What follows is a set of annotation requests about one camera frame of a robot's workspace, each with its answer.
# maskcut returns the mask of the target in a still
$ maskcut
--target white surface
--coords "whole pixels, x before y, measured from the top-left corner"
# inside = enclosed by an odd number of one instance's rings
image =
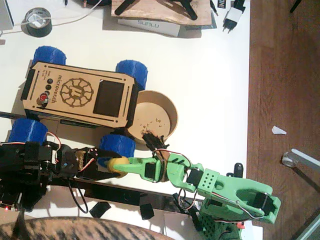
[[[195,230],[191,216],[181,213],[165,213],[164,225],[166,236],[175,240],[203,239]]]
[[[15,23],[19,23],[30,6],[27,1],[11,0],[9,6]],[[78,16],[89,8],[69,0],[60,2],[29,1],[35,7],[46,7],[53,18]],[[6,44],[0,46],[0,79],[2,102],[0,111],[23,114],[20,95],[28,63],[37,47],[49,45],[62,50],[71,66],[114,71],[121,60],[133,59],[148,67],[147,90],[156,90],[172,99],[179,122],[168,139],[169,150],[185,154],[191,161],[202,163],[225,175],[242,163],[246,173],[250,2],[230,33],[222,32],[223,19],[230,8],[218,8],[218,29],[202,31],[201,38],[181,39],[151,32],[103,30],[103,8],[80,21],[54,26],[43,38],[23,32],[4,34]],[[66,20],[53,20],[53,24]],[[12,123],[0,118],[0,136],[5,140]],[[72,148],[98,145],[109,130],[59,125],[62,143]],[[135,156],[149,157],[149,151],[136,150]],[[105,182],[131,188],[172,195],[178,190],[169,182],[151,183],[128,174]]]
[[[164,213],[166,236],[174,240],[201,240],[202,235],[195,231],[191,216],[180,213]],[[245,229],[241,231],[242,240],[262,240],[263,228],[253,226],[252,221],[244,223]]]
[[[262,226],[253,226],[252,221],[245,221],[244,227],[241,231],[242,240],[262,240],[263,231]]]
[[[82,202],[79,191],[73,188],[73,193],[76,196],[80,206],[85,210],[85,205]],[[89,211],[97,204],[97,202],[103,202],[97,199],[85,197]],[[150,229],[154,232],[164,234],[165,219],[162,210],[154,209],[154,217],[149,220],[142,220],[140,214],[140,207],[128,204],[122,204],[118,202],[108,202],[111,206],[103,215],[102,219],[118,221],[126,224],[132,224],[145,229]],[[62,186],[49,186],[48,191],[35,206],[32,212],[26,212],[25,214],[35,217],[87,217],[92,218],[90,213],[83,213],[78,210],[70,191],[67,187]]]
[[[234,22],[238,23],[241,15],[242,15],[242,11],[241,10],[236,9],[234,7],[231,7],[229,12],[228,12],[228,14],[227,14],[227,16],[226,16],[226,18],[231,20],[231,21],[234,21]]]
[[[286,135],[287,132],[282,130],[281,128],[277,127],[277,126],[273,126],[272,128],[272,133],[273,134],[283,134],[283,135]]]

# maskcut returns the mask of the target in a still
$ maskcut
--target red wire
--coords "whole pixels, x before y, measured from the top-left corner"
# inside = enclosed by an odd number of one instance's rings
[[[85,170],[94,160],[95,160],[94,157],[91,158],[90,161],[79,171],[79,173],[82,172],[83,170]]]

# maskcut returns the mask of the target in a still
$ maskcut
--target blue wheel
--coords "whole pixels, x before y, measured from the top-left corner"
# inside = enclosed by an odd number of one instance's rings
[[[136,143],[131,138],[118,134],[105,135],[100,140],[100,149],[106,151],[113,151],[126,158],[131,158],[134,156]],[[105,161],[109,159],[101,157],[98,159],[98,163],[106,167]]]
[[[19,118],[14,121],[8,142],[39,142],[46,140],[48,128],[41,122]]]
[[[66,55],[58,48],[53,46],[40,46],[34,52],[32,65],[38,61],[66,65],[66,59]]]
[[[116,65],[115,71],[117,73],[128,74],[129,76],[134,77],[138,83],[139,91],[146,89],[148,69],[141,62],[135,60],[123,60]]]

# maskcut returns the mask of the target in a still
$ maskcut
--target cable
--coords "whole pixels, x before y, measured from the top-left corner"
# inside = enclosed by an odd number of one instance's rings
[[[241,208],[243,211],[245,211],[252,219],[262,219],[264,216],[252,216],[250,212],[248,212],[246,209],[244,209],[242,206],[239,204],[239,200],[235,201],[235,203]]]
[[[193,197],[193,200],[192,200],[192,203],[190,204],[190,206],[188,207],[183,207],[181,206],[180,202],[181,202],[181,199],[180,199],[180,195],[181,195],[181,191],[184,190],[182,188],[180,188],[180,191],[179,191],[179,194],[178,194],[178,204],[179,204],[179,207],[182,208],[183,210],[189,210],[190,208],[193,207],[193,205],[195,204],[196,202],[196,196],[197,196],[197,193],[198,193],[198,189],[195,191],[194,193],[194,197]]]
[[[220,234],[218,240],[220,240],[220,238],[221,238],[224,234],[229,234],[229,233],[231,233],[231,231],[224,231],[224,232],[222,232],[222,233]]]
[[[0,142],[0,146],[3,144],[26,144],[25,142],[21,141],[13,141],[13,142]]]
[[[85,170],[94,160],[95,160],[94,157],[91,158],[90,161],[88,161],[88,163],[79,171],[79,173]]]
[[[172,153],[172,154],[179,154],[179,155],[185,157],[185,159],[188,160],[188,162],[189,162],[189,164],[190,164],[190,167],[191,167],[191,165],[192,165],[192,164],[191,164],[191,161],[189,160],[189,158],[187,158],[185,155],[183,155],[183,154],[180,153],[180,152],[170,151],[170,150],[167,150],[167,149],[165,149],[165,148],[158,148],[158,149],[154,150],[153,153],[158,152],[158,151],[164,151],[164,152],[168,152],[168,153]]]
[[[82,207],[79,205],[75,195],[74,195],[74,192],[72,191],[72,188],[71,188],[71,182],[70,182],[70,179],[68,179],[68,185],[69,185],[69,190],[70,190],[70,193],[71,193],[71,196],[76,204],[76,206],[79,208],[79,210],[81,210],[81,212],[83,212],[84,214],[87,214],[89,212],[89,209],[88,209],[88,205],[87,205],[87,202],[85,200],[85,197],[83,196],[81,190],[78,188],[79,192],[80,192],[80,195],[81,195],[81,198],[82,198],[82,201],[85,205],[85,211],[82,209]]]
[[[250,216],[250,218],[252,218],[252,219],[262,219],[262,218],[264,217],[264,216],[253,216],[253,215],[251,215],[250,212],[248,212],[246,209],[244,209],[242,206],[240,206],[239,200],[233,201],[233,200],[228,199],[228,198],[226,198],[226,197],[224,197],[224,196],[222,196],[222,195],[220,195],[220,194],[218,194],[218,193],[216,193],[216,192],[211,192],[211,193],[212,193],[213,195],[221,198],[221,199],[224,199],[224,200],[230,201],[230,202],[232,202],[232,203],[234,203],[234,204],[237,204],[238,207],[239,207],[242,211],[246,212],[246,213]]]
[[[71,22],[63,22],[63,23],[59,23],[58,25],[63,25],[63,24],[67,24],[67,23],[72,23],[72,22],[76,22],[78,20],[81,20],[87,16],[89,16],[93,11],[94,9],[102,2],[102,0],[99,0],[97,2],[96,5],[94,5],[85,15],[78,15],[78,16],[68,16],[68,17],[41,17],[39,20],[45,20],[45,19],[51,19],[51,20],[65,20],[65,19],[73,19],[73,18],[78,18],[76,20],[73,20]],[[30,23],[33,23],[34,21],[26,21],[26,22],[22,22],[22,23],[18,23],[18,24],[15,24],[15,26],[21,26],[21,25],[27,25],[27,24],[30,24]]]
[[[56,150],[56,152],[58,152],[59,149],[61,148],[61,141],[60,141],[60,139],[59,139],[54,133],[52,133],[52,132],[50,132],[50,131],[47,131],[47,132],[46,132],[46,135],[48,135],[48,134],[50,134],[51,136],[53,136],[55,139],[58,140],[59,147],[58,147],[58,149]]]
[[[52,133],[52,132],[50,132],[50,131],[47,131],[47,132],[46,132],[46,135],[48,135],[48,134],[51,135],[51,136],[53,136],[55,139],[58,140],[58,145],[59,145],[59,147],[58,147],[57,150],[55,151],[55,156],[54,156],[55,163],[57,164],[57,163],[59,162],[58,157],[57,157],[57,154],[58,154],[58,150],[61,148],[61,141],[60,141],[60,139],[59,139],[54,133]]]

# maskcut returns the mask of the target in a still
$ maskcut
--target white paper scrap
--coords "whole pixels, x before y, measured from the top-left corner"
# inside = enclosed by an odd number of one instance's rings
[[[284,135],[287,134],[286,131],[282,130],[281,128],[279,128],[279,127],[277,127],[277,126],[273,126],[273,128],[272,128],[272,133],[273,133],[273,134],[284,134]]]
[[[165,213],[164,224],[167,237],[174,240],[203,239],[196,231],[192,218],[186,214]]]

